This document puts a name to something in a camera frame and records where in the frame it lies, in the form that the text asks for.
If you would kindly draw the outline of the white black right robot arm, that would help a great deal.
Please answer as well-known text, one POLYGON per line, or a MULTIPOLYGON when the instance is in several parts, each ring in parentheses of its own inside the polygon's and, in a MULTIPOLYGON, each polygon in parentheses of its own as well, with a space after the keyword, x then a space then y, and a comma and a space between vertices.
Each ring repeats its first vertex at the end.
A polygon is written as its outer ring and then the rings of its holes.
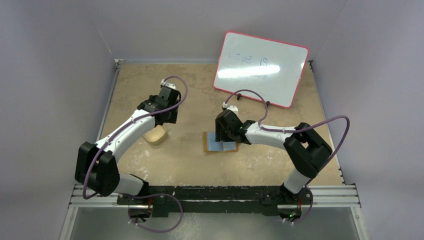
POLYGON ((307 123, 296 127, 264 125, 241 121, 230 109, 215 118, 215 140, 246 145, 265 145, 287 152, 294 169, 280 186, 280 196, 288 204, 300 198, 302 188, 314 179, 333 154, 329 144, 307 123))

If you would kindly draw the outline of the orange leather card holder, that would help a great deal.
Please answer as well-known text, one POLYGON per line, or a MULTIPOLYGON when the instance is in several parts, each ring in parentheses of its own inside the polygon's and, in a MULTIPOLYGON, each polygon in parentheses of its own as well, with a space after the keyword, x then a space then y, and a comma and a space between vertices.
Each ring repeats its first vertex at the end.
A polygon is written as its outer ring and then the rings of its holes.
POLYGON ((216 133, 205 131, 203 133, 203 149, 206 153, 224 153, 224 152, 238 152, 239 147, 236 142, 216 141, 216 133))

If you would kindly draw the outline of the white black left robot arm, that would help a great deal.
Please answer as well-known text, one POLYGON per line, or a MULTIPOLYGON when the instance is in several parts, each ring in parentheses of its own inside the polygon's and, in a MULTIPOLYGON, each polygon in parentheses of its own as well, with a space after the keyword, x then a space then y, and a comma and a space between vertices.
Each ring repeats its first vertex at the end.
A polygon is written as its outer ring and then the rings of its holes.
POLYGON ((131 174, 121 174, 118 161, 144 134, 164 123, 177 121, 178 107, 186 99, 172 84, 161 87, 158 95, 137 106, 133 114, 117 129, 95 143, 84 142, 78 149, 75 180, 87 190, 107 197, 112 193, 129 195, 138 205, 149 199, 148 183, 131 174))

